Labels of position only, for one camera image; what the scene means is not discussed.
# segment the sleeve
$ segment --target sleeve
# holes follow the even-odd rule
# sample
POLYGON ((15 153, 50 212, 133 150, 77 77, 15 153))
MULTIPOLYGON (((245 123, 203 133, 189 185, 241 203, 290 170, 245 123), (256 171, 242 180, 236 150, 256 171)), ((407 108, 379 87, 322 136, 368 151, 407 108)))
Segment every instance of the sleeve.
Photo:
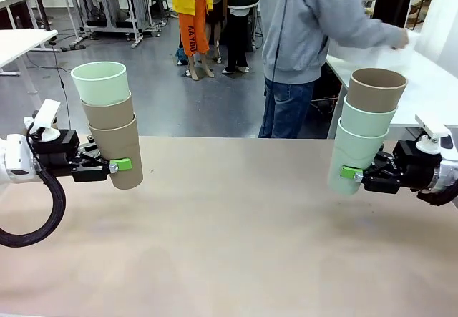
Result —
POLYGON ((310 7, 323 32, 344 47, 397 47, 403 37, 399 27, 370 20, 362 0, 311 0, 310 7))

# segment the floor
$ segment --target floor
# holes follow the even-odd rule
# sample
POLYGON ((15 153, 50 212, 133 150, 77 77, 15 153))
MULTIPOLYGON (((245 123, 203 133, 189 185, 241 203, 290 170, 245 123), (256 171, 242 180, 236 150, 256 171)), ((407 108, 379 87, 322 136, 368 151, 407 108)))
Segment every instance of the floor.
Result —
MULTIPOLYGON (((48 11, 53 16, 52 27, 59 30, 58 47, 74 40, 71 24, 65 10, 48 11)), ((257 137, 263 118, 263 63, 261 50, 247 55, 251 71, 236 78, 221 74, 223 64, 213 65, 215 78, 194 82, 183 76, 185 67, 176 65, 178 24, 170 19, 159 38, 145 38, 136 49, 131 49, 125 36, 86 40, 84 50, 57 53, 60 67, 72 69, 95 61, 121 62, 127 67, 130 90, 138 117, 139 133, 155 136, 193 137, 257 137)), ((29 58, 39 66, 55 66, 54 55, 29 52, 29 58)), ((5 69, 15 69, 10 64, 5 69)), ((33 67, 29 70, 42 99, 56 99, 64 103, 55 69, 33 67)), ((72 78, 61 71, 69 100, 72 128, 78 133, 89 133, 86 117, 72 78)), ((0 137, 23 129, 23 119, 30 116, 33 107, 18 77, 0 77, 0 137)), ((59 126, 67 127, 67 111, 63 104, 59 126)), ((324 138, 328 123, 311 109, 302 138, 324 138)))

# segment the brown cup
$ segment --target brown cup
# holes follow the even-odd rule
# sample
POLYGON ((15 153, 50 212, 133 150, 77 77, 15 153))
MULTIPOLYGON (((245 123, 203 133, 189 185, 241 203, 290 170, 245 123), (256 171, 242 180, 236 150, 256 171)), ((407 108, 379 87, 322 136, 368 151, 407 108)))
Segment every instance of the brown cup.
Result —
POLYGON ((406 86, 407 78, 391 70, 356 70, 351 75, 347 102, 365 112, 391 112, 397 108, 406 86))
POLYGON ((111 174, 113 185, 120 190, 137 187, 143 181, 142 158, 138 140, 137 116, 123 127, 101 130, 89 125, 92 136, 106 160, 128 157, 132 161, 131 170, 120 170, 111 174))
POLYGON ((86 114, 89 125, 96 129, 108 130, 129 124, 134 116, 134 107, 132 105, 132 94, 117 104, 107 106, 92 106, 84 101, 81 104, 86 114))

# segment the gray sweatshirt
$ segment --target gray sweatshirt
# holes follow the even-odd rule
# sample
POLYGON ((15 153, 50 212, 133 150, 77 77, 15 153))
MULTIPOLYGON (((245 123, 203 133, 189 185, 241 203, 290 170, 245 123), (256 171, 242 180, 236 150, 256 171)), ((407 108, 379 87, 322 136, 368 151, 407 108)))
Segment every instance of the gray sweatshirt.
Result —
MULTIPOLYGON (((285 0, 260 0, 265 76, 272 80, 285 0)), ((344 47, 395 47, 403 30, 370 20, 361 0, 288 0, 275 82, 303 84, 320 77, 328 38, 344 47)))

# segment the stack of cups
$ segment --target stack of cups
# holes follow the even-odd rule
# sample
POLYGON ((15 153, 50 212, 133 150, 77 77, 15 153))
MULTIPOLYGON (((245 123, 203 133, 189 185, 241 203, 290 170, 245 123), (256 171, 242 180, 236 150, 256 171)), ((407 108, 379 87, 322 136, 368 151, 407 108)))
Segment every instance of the stack of cups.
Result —
POLYGON ((110 175, 113 185, 121 190, 137 187, 143 181, 142 159, 125 65, 87 63, 74 68, 72 78, 100 154, 106 160, 132 162, 131 170, 110 175))
POLYGON ((341 168, 365 170, 371 165, 406 86, 404 76, 385 69, 360 69, 351 75, 329 169, 332 190, 345 195, 358 191, 360 184, 341 177, 341 168))

